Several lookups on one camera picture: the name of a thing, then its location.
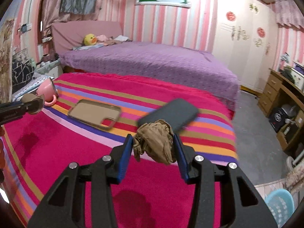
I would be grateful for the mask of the brown paper roll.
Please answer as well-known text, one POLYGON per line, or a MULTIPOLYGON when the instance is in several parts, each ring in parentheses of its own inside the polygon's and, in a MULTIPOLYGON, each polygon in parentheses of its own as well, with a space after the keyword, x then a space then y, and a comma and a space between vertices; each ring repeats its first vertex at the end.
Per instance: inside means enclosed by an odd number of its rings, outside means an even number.
POLYGON ((28 114, 33 115, 39 113, 44 106, 44 95, 35 95, 32 93, 24 94, 21 98, 21 102, 26 105, 26 111, 28 114))

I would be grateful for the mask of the brown phone case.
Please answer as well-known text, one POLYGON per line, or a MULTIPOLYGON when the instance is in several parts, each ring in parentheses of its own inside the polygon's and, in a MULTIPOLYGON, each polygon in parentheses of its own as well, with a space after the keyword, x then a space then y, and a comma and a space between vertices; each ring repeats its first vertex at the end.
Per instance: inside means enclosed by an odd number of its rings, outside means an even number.
POLYGON ((69 109, 67 115, 99 130, 110 130, 122 113, 120 107, 81 99, 69 109))

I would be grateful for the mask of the black phone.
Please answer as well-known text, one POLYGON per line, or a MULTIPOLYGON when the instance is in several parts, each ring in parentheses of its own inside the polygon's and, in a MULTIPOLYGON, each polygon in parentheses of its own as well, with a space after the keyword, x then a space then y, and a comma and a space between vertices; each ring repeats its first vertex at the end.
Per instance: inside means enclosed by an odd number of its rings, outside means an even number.
POLYGON ((157 120, 166 121, 175 133, 181 131, 198 116, 199 109, 184 99, 178 98, 148 113, 137 121, 138 127, 157 120))

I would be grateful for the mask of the pink piggy cup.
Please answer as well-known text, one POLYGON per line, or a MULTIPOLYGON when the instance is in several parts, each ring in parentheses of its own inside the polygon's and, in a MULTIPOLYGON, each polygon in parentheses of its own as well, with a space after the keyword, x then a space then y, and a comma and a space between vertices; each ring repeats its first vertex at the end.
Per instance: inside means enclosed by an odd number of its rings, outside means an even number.
POLYGON ((44 80, 38 87, 36 93, 38 96, 44 96, 44 105, 47 107, 53 106, 59 97, 58 90, 51 78, 44 80))

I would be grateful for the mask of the striped pink bed blanket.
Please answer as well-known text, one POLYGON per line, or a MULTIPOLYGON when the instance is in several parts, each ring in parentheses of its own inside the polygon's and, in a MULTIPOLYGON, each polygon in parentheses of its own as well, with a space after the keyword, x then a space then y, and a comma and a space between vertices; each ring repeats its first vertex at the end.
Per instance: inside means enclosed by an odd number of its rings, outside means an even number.
MULTIPOLYGON (((155 79, 101 74, 63 74, 55 80, 59 98, 52 107, 4 126, 4 190, 26 226, 55 179, 71 162, 86 165, 135 134, 137 121, 171 100, 182 98, 199 108, 180 138, 219 165, 237 162, 233 112, 208 92, 155 79), (68 117, 68 110, 87 99, 121 108, 108 131, 68 117)), ((194 186, 187 185, 177 165, 164 165, 142 155, 129 161, 126 177, 112 187, 119 227, 186 227, 194 186)))

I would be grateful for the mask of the purple dotted bed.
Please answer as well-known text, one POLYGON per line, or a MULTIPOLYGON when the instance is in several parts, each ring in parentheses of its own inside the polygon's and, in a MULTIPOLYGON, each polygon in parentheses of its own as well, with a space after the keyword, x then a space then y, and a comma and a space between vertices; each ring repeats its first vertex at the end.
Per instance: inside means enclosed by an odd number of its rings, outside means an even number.
POLYGON ((57 50, 63 65, 91 73, 136 75, 208 91, 235 111, 237 76, 208 51, 148 42, 57 50))

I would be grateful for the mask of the pink headboard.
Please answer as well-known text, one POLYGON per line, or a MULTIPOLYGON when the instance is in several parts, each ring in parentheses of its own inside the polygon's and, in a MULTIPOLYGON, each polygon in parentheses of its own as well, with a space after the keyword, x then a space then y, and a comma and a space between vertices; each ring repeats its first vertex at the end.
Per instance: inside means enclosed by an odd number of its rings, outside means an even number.
POLYGON ((107 37, 123 34, 121 24, 112 21, 70 21, 54 23, 51 25, 51 34, 55 52, 59 55, 71 51, 73 47, 79 47, 87 34, 107 37))

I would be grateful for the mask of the black box under desk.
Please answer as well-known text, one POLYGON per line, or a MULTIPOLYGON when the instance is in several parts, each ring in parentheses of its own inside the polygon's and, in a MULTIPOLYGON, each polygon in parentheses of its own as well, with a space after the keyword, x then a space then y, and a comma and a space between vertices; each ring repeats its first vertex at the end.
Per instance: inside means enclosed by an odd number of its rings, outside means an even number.
POLYGON ((288 114, 282 107, 274 108, 269 116, 269 123, 276 133, 285 125, 285 120, 288 117, 288 114))

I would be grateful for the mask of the wooden desk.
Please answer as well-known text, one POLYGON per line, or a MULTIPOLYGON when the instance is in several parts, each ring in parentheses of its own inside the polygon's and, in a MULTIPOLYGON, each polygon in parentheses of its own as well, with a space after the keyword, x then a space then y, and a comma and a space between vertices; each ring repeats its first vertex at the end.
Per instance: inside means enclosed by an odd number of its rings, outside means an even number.
POLYGON ((258 107, 268 119, 274 108, 282 107, 286 111, 289 117, 276 137, 282 150, 294 155, 303 143, 303 92, 280 72, 271 70, 258 107))

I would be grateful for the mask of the light blue plastic basket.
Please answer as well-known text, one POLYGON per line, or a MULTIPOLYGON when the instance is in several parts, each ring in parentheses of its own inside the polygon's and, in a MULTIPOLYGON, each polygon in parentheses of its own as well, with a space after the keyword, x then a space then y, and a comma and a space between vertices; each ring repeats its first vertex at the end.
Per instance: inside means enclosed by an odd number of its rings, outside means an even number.
POLYGON ((271 211, 278 227, 283 227, 295 211, 293 197, 286 189, 272 191, 265 198, 265 203, 271 211))

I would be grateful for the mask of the yellow duck plush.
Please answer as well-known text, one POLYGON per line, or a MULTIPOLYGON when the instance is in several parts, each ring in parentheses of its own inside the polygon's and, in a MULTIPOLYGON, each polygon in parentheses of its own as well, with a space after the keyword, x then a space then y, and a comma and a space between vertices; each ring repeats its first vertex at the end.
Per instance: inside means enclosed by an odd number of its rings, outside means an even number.
POLYGON ((97 43, 97 37, 92 33, 87 34, 83 39, 84 46, 92 46, 95 45, 96 43, 97 43))

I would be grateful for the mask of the white storage box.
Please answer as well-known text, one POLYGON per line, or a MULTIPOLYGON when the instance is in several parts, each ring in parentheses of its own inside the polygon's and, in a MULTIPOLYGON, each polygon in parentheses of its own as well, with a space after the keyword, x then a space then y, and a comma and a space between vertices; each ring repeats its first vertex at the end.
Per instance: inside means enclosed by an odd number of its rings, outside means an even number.
POLYGON ((304 85, 304 76, 300 72, 298 72, 296 69, 286 66, 284 69, 289 73, 289 75, 293 78, 294 84, 296 87, 298 87, 301 91, 303 91, 303 85, 304 85))

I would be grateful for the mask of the desk lamp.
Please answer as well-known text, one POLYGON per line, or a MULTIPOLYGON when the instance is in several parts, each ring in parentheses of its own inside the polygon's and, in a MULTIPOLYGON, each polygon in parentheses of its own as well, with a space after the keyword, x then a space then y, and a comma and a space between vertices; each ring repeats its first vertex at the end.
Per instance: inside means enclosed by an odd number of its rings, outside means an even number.
POLYGON ((280 58, 280 66, 279 70, 283 70, 285 67, 289 66, 290 63, 290 55, 285 52, 280 58))

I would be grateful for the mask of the white wardrobe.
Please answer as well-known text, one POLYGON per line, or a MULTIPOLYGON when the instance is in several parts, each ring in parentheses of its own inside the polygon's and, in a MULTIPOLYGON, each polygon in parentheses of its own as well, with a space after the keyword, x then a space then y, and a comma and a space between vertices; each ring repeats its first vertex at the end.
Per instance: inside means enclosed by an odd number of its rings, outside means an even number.
POLYGON ((243 87, 262 93, 277 48, 275 13, 259 0, 217 0, 213 55, 243 87))

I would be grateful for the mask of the pink curtain valance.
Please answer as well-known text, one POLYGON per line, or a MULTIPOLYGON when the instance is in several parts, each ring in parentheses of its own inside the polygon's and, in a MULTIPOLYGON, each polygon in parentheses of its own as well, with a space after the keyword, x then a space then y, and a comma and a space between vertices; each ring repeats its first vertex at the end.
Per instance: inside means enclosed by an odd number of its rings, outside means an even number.
POLYGON ((277 24, 303 29, 303 14, 293 0, 275 0, 275 13, 277 24))

